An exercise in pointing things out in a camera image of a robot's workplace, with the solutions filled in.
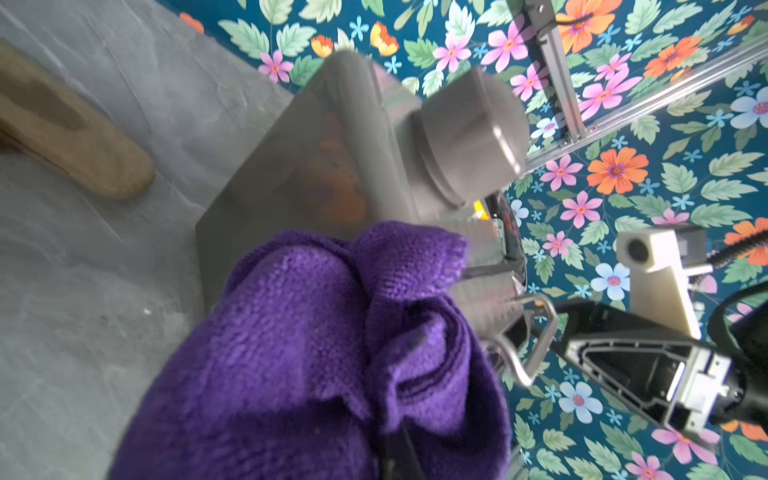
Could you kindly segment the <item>purple microfiber cloth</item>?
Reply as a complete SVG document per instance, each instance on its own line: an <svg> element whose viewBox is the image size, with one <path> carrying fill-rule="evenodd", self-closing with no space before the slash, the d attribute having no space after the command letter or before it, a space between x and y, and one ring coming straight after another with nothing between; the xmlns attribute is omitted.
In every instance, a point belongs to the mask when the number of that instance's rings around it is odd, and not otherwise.
<svg viewBox="0 0 768 480"><path fill-rule="evenodd" d="M467 240L384 222L285 232L171 354L112 479L500 479L512 429L449 290Z"/></svg>

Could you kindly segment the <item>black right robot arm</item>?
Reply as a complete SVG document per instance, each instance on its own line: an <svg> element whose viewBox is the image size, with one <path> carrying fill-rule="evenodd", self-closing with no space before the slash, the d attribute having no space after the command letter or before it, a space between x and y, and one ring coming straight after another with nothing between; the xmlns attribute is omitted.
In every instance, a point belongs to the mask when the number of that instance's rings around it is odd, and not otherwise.
<svg viewBox="0 0 768 480"><path fill-rule="evenodd" d="M595 301L558 305L566 315L553 350L642 418L696 442L708 424L767 425L767 283L730 295L700 326L694 296L715 270L767 244L765 233L715 253L693 225L619 234L629 270L627 310Z"/></svg>

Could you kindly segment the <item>silver espresso coffee machine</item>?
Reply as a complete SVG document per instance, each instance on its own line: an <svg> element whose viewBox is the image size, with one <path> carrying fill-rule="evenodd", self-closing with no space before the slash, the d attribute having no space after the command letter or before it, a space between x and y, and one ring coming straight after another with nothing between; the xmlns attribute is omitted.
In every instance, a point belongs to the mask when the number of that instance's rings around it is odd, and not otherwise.
<svg viewBox="0 0 768 480"><path fill-rule="evenodd" d="M557 331L530 346L538 296L503 188L527 168L529 123L512 88L473 68L426 99L357 53L331 55L196 226L207 309L238 260L283 231L350 240L400 221L464 236L450 293L498 371L530 386Z"/></svg>

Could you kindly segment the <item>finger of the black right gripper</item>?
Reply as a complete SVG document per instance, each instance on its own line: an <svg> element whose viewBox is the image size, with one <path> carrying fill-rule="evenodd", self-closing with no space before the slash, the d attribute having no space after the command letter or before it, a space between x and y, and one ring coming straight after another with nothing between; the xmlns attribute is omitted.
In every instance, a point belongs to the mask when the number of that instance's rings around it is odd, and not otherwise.
<svg viewBox="0 0 768 480"><path fill-rule="evenodd" d="M566 316L555 353L648 422L680 432L684 370L697 348L715 347L603 303L575 299L555 308Z"/></svg>

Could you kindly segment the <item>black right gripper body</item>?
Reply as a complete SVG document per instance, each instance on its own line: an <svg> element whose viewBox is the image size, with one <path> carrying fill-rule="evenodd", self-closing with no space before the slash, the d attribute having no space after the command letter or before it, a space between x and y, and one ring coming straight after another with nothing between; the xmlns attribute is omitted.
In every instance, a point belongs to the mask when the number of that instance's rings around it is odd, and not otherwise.
<svg viewBox="0 0 768 480"><path fill-rule="evenodd" d="M743 357L697 348L677 392L677 430L730 421L767 427L767 373Z"/></svg>

